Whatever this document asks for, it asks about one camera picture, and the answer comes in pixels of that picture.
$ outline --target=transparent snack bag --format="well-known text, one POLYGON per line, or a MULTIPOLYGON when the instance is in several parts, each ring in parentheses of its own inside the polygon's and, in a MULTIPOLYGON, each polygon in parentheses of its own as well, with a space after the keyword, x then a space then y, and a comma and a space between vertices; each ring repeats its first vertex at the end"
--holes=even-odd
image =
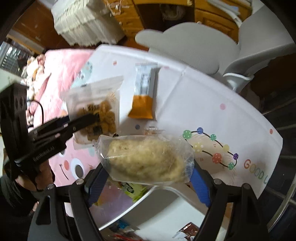
POLYGON ((100 135, 118 133, 119 128, 119 88, 123 76, 89 83, 61 93, 66 102, 70 120, 87 113, 98 114, 100 122, 94 123, 74 133, 77 144, 92 145, 100 135))
POLYGON ((170 135, 101 135, 94 146, 115 181, 144 185, 186 183, 194 168, 191 146, 170 135))

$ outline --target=wooden drawer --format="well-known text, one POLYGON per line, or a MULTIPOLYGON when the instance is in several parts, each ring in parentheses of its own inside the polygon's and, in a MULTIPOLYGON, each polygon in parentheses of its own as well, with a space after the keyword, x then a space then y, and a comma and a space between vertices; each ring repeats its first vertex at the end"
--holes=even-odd
POLYGON ((222 33, 231 37, 234 41, 238 41, 239 28, 237 25, 226 18, 220 17, 216 14, 206 12, 203 10, 195 10, 195 22, 202 22, 202 24, 215 28, 222 33))
MULTIPOLYGON (((252 7, 247 3, 241 2, 239 0, 222 0, 222 1, 230 6, 238 8, 238 11, 240 12, 240 15, 238 17, 242 21, 244 21, 247 17, 249 17, 252 14, 252 7)), ((195 0, 195 8, 204 10, 207 12, 211 12, 219 16, 222 16, 224 18, 227 18, 229 20, 232 20, 232 18, 227 13, 209 4, 207 0, 195 0)))
POLYGON ((134 0, 134 4, 175 4, 183 6, 194 6, 194 0, 134 0))
MULTIPOLYGON (((119 13, 119 10, 116 10, 115 8, 112 8, 112 11, 115 13, 119 13)), ((134 5, 129 5, 129 8, 122 7, 120 8, 120 12, 121 13, 119 15, 114 16, 116 19, 139 16, 134 5)))
MULTIPOLYGON (((114 2, 120 2, 120 0, 102 0, 106 5, 107 2, 109 4, 114 3, 114 2)), ((121 0, 121 5, 130 5, 133 4, 133 0, 121 0)))
POLYGON ((127 37, 131 37, 134 39, 136 34, 143 29, 144 28, 125 28, 123 29, 123 31, 127 37))
POLYGON ((143 28, 140 17, 126 17, 117 19, 121 27, 124 28, 143 28))

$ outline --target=metal screw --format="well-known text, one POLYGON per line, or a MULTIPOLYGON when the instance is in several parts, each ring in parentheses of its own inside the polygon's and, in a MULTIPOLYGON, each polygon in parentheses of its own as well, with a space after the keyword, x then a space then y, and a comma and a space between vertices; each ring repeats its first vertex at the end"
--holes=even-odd
POLYGON ((243 187, 244 187, 244 189, 250 189, 250 188, 251 188, 251 186, 250 186, 249 184, 247 184, 247 183, 245 183, 245 184, 243 185, 243 187))
POLYGON ((55 187, 55 184, 53 184, 53 183, 50 183, 50 184, 48 184, 47 185, 47 189, 53 189, 55 187))
POLYGON ((83 183, 84 183, 84 180, 82 178, 79 178, 79 179, 76 180, 77 185, 81 185, 83 183))
POLYGON ((214 183, 216 185, 220 185, 220 184, 222 184, 222 181, 220 179, 216 178, 216 179, 214 179, 214 183))

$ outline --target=wooden desk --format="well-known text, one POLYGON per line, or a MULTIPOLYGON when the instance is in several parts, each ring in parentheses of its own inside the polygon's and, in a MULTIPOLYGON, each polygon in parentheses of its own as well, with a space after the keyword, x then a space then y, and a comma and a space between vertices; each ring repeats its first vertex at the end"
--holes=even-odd
MULTIPOLYGON (((114 3, 119 0, 106 0, 105 3, 114 3)), ((223 2, 238 8, 240 12, 239 18, 244 21, 252 13, 252 6, 250 3, 241 0, 222 0, 223 2)), ((153 28, 162 30, 163 24, 161 14, 159 10, 159 4, 176 4, 187 6, 193 11, 194 19, 188 21, 202 22, 202 24, 215 28, 226 35, 230 36, 236 42, 238 41, 238 27, 232 18, 222 10, 209 4, 207 0, 122 0, 121 6, 127 6, 129 8, 121 7, 121 14, 115 7, 112 8, 115 18, 121 25, 126 36, 134 38, 135 35, 142 29, 153 28), (159 26, 159 28, 151 27, 150 22, 153 22, 153 26, 159 26)))

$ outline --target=chair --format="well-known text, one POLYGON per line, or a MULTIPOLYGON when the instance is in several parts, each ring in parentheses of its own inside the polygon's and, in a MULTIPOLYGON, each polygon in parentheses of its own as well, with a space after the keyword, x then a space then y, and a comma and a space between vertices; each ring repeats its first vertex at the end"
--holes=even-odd
POLYGON ((149 52, 182 61, 240 92, 270 60, 296 52, 296 45, 266 6, 240 26, 239 42, 198 23, 181 23, 164 32, 142 30, 135 40, 149 52))

